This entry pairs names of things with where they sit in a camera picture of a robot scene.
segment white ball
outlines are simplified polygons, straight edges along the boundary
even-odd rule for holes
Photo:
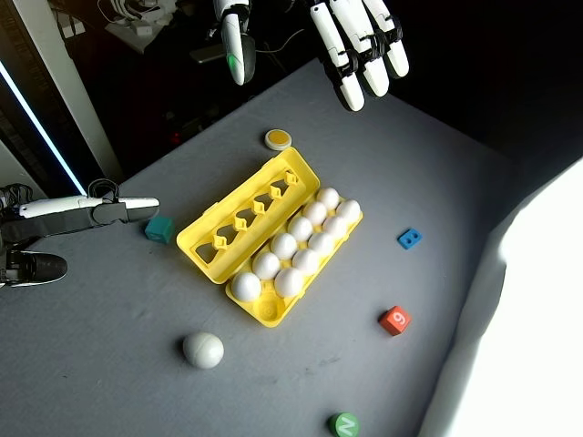
[[[220,338],[208,332],[189,335],[182,342],[182,350],[189,363],[199,369],[212,369],[225,354]]]
[[[320,267],[320,255],[314,249],[298,250],[291,264],[304,275],[311,276]]]
[[[261,281],[253,273],[243,271],[235,276],[235,279],[230,284],[230,291],[235,299],[252,302],[261,294]]]
[[[334,249],[334,239],[326,232],[316,232],[308,240],[308,247],[318,252],[321,257],[327,257]]]
[[[292,298],[302,291],[303,275],[294,267],[283,269],[275,277],[275,291],[281,298]]]
[[[346,235],[346,231],[348,231],[348,222],[342,216],[329,217],[324,221],[322,229],[335,239],[341,239]]]
[[[336,209],[336,215],[344,217],[352,225],[361,215],[361,206],[356,200],[346,200]]]
[[[314,226],[321,225],[327,215],[328,209],[321,202],[312,202],[303,209],[303,216]]]
[[[338,191],[336,191],[334,188],[322,188],[318,193],[317,199],[321,201],[321,203],[323,203],[329,211],[336,209],[338,203],[340,202]]]
[[[307,241],[311,236],[313,233],[313,226],[306,217],[302,217],[298,214],[291,219],[290,224],[288,225],[288,232],[293,235],[296,241],[301,243]]]
[[[292,234],[278,234],[271,240],[271,251],[282,261],[290,259],[298,249]]]
[[[273,279],[280,271],[280,259],[274,253],[262,252],[253,260],[253,273],[259,279]]]

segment gray table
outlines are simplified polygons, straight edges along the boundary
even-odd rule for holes
[[[363,436],[408,436],[423,418],[488,230],[506,162],[405,103],[358,114],[310,63],[129,180],[183,229],[274,153],[272,127],[323,185],[360,201],[364,219],[275,329],[262,327],[176,247],[117,224],[46,239],[67,259],[54,284],[0,291],[0,434],[325,436],[334,412]],[[403,250],[413,226],[424,239]],[[413,316],[391,338],[377,318]],[[212,371],[190,367],[181,338],[222,338]]]

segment blue block with holes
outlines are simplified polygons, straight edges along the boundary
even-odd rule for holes
[[[146,226],[146,236],[152,241],[170,243],[174,235],[174,221],[172,218],[156,216]]]
[[[399,244],[403,246],[403,249],[409,250],[422,238],[423,235],[421,235],[418,230],[411,228],[407,230],[401,237],[399,237],[397,241],[399,241]]]

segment red block with number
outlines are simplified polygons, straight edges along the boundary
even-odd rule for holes
[[[411,322],[411,316],[407,314],[401,307],[392,307],[381,318],[381,325],[388,330],[392,335],[399,335]]]

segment yellow egg carton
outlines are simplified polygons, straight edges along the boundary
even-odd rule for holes
[[[266,243],[276,233],[286,231],[290,217],[315,200],[319,187],[316,174],[300,153],[289,147],[182,230],[177,236],[178,246],[210,280],[222,284],[239,271],[251,271],[253,254],[269,250]],[[277,326],[362,218],[361,213],[344,237],[334,242],[332,253],[321,258],[318,270],[304,277],[298,295],[281,298],[275,292],[272,279],[261,281],[261,295],[253,302],[235,299],[230,283],[227,295],[264,326]],[[321,230],[321,226],[314,227],[314,232]],[[306,243],[298,246],[304,249]],[[290,265],[290,260],[281,262],[282,268]]]

